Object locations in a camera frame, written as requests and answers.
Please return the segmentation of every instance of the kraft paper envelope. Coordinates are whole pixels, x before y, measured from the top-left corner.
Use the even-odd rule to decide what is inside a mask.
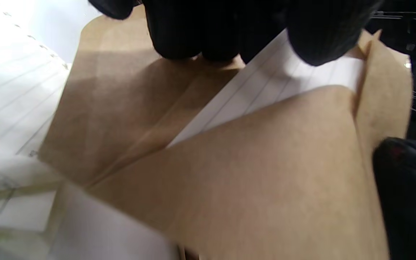
[[[142,7],[99,17],[39,158],[210,259],[388,259],[371,156],[404,137],[411,77],[376,37],[355,51],[357,93],[320,87],[165,148],[243,64],[160,59]]]

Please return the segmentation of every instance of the black glove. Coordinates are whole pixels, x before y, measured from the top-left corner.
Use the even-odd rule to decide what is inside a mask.
[[[391,259],[416,260],[416,141],[383,141],[373,153],[373,171]]]
[[[124,19],[132,0],[89,0],[105,15]],[[297,55],[318,66],[353,48],[382,0],[144,0],[153,45],[168,59],[202,53],[245,63],[288,26]]]

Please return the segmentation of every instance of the gloved finger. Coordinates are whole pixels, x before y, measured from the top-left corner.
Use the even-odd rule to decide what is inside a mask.
[[[247,64],[287,27],[288,0],[239,0],[240,55]]]
[[[134,0],[89,0],[99,12],[117,20],[129,17],[135,5]]]
[[[199,1],[144,0],[144,6],[150,38],[160,55],[184,59],[201,52]]]
[[[233,0],[200,1],[203,16],[201,52],[210,61],[229,61],[238,54],[238,25]]]
[[[288,32],[296,54],[319,66],[343,56],[382,0],[296,0],[289,11]]]

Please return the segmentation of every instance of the black knit glove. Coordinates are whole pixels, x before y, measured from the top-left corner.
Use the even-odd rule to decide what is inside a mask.
[[[105,15],[124,19],[132,0],[89,0]],[[245,63],[284,28],[297,55],[311,65],[340,58],[355,46],[382,0],[144,0],[153,45],[168,59],[202,53]]]
[[[416,141],[388,138],[373,153],[392,260],[416,260]]]

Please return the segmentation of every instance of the notebook page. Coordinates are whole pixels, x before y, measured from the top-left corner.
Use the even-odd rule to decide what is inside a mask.
[[[318,87],[342,85],[356,91],[363,65],[360,59],[344,56],[322,66],[310,66],[294,53],[284,30],[168,146]]]
[[[38,189],[28,195],[22,189],[32,183],[15,173],[31,173],[31,162],[38,163],[36,153],[68,72],[63,61],[16,26],[0,7],[0,227],[33,231],[46,227],[56,190]]]

